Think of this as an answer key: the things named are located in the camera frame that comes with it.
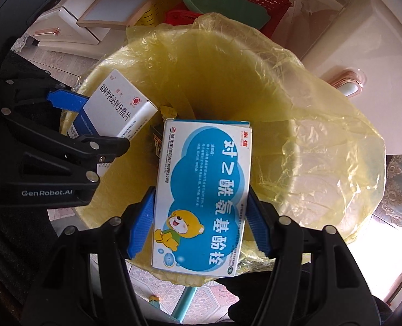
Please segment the wooden floor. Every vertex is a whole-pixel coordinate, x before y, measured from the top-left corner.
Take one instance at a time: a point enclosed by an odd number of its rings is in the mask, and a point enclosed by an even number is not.
[[[29,60],[35,66],[50,71],[54,79],[70,87],[76,85],[80,76],[87,75],[91,67],[97,62],[93,58],[41,50],[33,45],[25,46],[17,54]]]

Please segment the blue and white medicine box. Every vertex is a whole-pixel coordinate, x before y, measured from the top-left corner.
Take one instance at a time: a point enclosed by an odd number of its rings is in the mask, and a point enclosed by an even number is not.
[[[248,122],[165,122],[153,267],[197,275],[235,275],[251,151]]]
[[[118,70],[113,70],[74,119],[68,135],[124,137],[131,140],[157,112],[149,101]],[[97,165],[97,174],[106,173],[111,163]]]

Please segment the teal tube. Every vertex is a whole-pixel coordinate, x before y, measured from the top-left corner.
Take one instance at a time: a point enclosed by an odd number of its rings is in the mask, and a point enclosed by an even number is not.
[[[172,317],[176,320],[183,322],[184,317],[186,316],[187,310],[191,305],[191,302],[195,296],[198,287],[185,287],[183,293],[178,300],[177,305],[175,306],[174,311],[172,312]]]

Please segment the transparent plastic bag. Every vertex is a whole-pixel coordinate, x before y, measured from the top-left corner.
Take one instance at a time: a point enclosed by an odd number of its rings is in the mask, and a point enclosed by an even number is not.
[[[118,69],[157,106],[181,118],[247,120],[253,128],[251,185],[261,200],[301,225],[336,226],[352,241],[380,202],[384,140],[339,91],[309,73],[288,50],[219,14],[193,25],[132,27],[128,43],[99,62],[79,92],[91,93]],[[62,123],[65,133],[75,114]],[[158,159],[150,126],[102,178],[89,206],[77,208],[97,227],[139,202],[156,184]],[[132,261],[162,280],[200,286],[212,278],[151,267],[151,240]],[[245,226],[238,273],[272,268]]]

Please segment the cartoon bear's head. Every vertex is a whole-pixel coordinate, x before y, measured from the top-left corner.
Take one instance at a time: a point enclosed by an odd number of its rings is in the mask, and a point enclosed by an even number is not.
[[[172,212],[166,224],[183,238],[194,238],[204,232],[204,226],[196,215],[184,209]]]

